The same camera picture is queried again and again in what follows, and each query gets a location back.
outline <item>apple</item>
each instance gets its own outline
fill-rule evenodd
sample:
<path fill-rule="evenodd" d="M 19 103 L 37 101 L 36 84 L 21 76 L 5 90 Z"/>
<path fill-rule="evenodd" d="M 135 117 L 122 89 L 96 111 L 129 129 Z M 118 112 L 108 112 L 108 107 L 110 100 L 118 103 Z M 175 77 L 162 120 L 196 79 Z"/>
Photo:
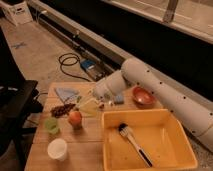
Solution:
<path fill-rule="evenodd" d="M 68 115 L 68 122 L 74 129 L 80 129 L 82 127 L 82 114 L 79 111 L 70 111 Z"/>

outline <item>small green cup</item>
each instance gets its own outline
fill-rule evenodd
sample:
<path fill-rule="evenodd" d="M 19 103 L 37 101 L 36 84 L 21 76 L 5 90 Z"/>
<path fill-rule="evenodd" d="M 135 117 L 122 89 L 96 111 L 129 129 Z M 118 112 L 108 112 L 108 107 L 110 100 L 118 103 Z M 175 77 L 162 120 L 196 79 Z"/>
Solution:
<path fill-rule="evenodd" d="M 54 117 L 45 119 L 44 127 L 50 134 L 57 134 L 59 132 L 58 121 Z"/>

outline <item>white paper cup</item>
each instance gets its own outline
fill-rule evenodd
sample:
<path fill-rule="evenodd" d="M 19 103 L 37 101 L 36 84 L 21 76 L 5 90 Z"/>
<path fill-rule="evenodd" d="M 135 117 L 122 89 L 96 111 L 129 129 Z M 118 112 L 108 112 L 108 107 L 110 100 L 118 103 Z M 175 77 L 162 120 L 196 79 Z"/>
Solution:
<path fill-rule="evenodd" d="M 49 143 L 47 153 L 50 158 L 64 161 L 67 158 L 67 143 L 61 138 L 57 138 Z"/>

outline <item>yellow tray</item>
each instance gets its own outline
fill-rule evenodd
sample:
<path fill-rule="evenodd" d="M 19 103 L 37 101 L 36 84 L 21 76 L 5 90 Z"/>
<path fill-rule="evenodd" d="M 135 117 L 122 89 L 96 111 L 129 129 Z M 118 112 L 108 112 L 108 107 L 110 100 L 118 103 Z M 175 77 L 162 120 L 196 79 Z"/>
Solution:
<path fill-rule="evenodd" d="M 118 132 L 126 123 L 151 160 L 148 168 L 129 141 Z M 197 167 L 197 160 L 178 120 L 166 109 L 111 111 L 102 117 L 105 171 L 183 170 Z"/>

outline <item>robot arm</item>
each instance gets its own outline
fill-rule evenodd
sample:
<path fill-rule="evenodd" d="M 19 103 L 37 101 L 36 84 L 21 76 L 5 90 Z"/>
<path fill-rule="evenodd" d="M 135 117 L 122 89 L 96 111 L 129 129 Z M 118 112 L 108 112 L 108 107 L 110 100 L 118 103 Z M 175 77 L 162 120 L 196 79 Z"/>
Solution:
<path fill-rule="evenodd" d="M 140 84 L 154 93 L 155 97 L 213 152 L 213 112 L 159 80 L 139 59 L 127 59 L 121 70 L 97 82 L 93 95 L 98 99 L 110 100 L 135 84 Z"/>

